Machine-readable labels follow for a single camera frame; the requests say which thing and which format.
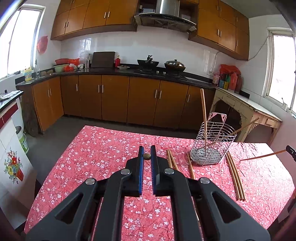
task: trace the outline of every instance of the yellow flower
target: yellow flower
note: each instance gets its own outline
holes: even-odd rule
[[[8,174],[9,174],[10,176],[13,175],[13,170],[12,170],[12,167],[11,167],[11,166],[8,166]]]

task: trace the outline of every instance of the range hood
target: range hood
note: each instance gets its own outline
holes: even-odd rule
[[[135,16],[138,25],[167,28],[181,32],[196,30],[196,24],[179,17],[180,0],[157,0],[156,11]]]

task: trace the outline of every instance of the gray floor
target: gray floor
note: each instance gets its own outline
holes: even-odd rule
[[[174,131],[148,126],[63,116],[58,119],[55,124],[48,128],[43,135],[40,134],[38,137],[34,138],[27,134],[27,140],[30,148],[27,156],[34,169],[37,171],[37,180],[41,184],[44,182],[59,157],[85,125],[149,135],[188,139],[196,138],[195,132]]]

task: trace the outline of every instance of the window frame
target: window frame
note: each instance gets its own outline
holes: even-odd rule
[[[296,44],[295,44],[295,34],[289,28],[267,28],[267,69],[266,69],[266,80],[265,80],[265,91],[264,91],[264,98],[268,99],[270,102],[276,104],[277,106],[283,106],[282,102],[274,99],[273,97],[269,96],[269,91],[271,87],[271,81],[273,76],[274,70],[274,38],[273,35],[282,35],[282,36],[289,36],[293,37],[294,39],[294,47],[295,47],[295,55],[296,55]],[[288,106],[288,110],[292,111],[294,101],[296,95],[296,77],[295,77],[295,84],[294,84],[294,92],[292,97],[291,106]]]
[[[41,25],[41,21],[42,21],[42,17],[43,17],[43,14],[44,14],[44,10],[45,10],[45,7],[43,6],[39,6],[39,5],[33,5],[33,4],[23,4],[19,9],[17,9],[14,14],[17,12],[17,11],[22,11],[22,10],[34,10],[34,11],[39,11],[39,16],[38,16],[38,19],[37,19],[37,22],[36,22],[36,26],[35,26],[35,30],[34,30],[34,37],[33,37],[33,41],[32,41],[32,47],[31,47],[31,60],[30,60],[30,65],[32,67],[32,69],[34,69],[33,67],[35,66],[35,61],[34,61],[34,57],[36,56],[36,46],[37,46],[37,39],[38,39],[38,32],[39,32],[39,29],[40,29],[40,25]],[[15,25],[13,27],[13,31],[11,33],[11,37],[10,37],[10,42],[12,40],[12,36],[13,36],[13,33],[15,31]],[[8,62],[9,62],[9,54],[10,54],[10,47],[11,47],[11,44],[9,44],[9,49],[8,49],[8,58],[7,58],[7,65],[6,65],[6,68],[8,69]],[[2,77],[0,78],[1,79],[5,79],[9,76],[12,76],[14,75],[14,73],[12,74],[8,74],[5,76],[5,77]]]

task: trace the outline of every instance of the towel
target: towel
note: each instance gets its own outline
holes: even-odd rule
[[[12,91],[12,92],[10,92],[10,93],[8,93],[6,95],[0,95],[0,101],[10,99],[11,97],[17,95],[20,92],[21,91]]]

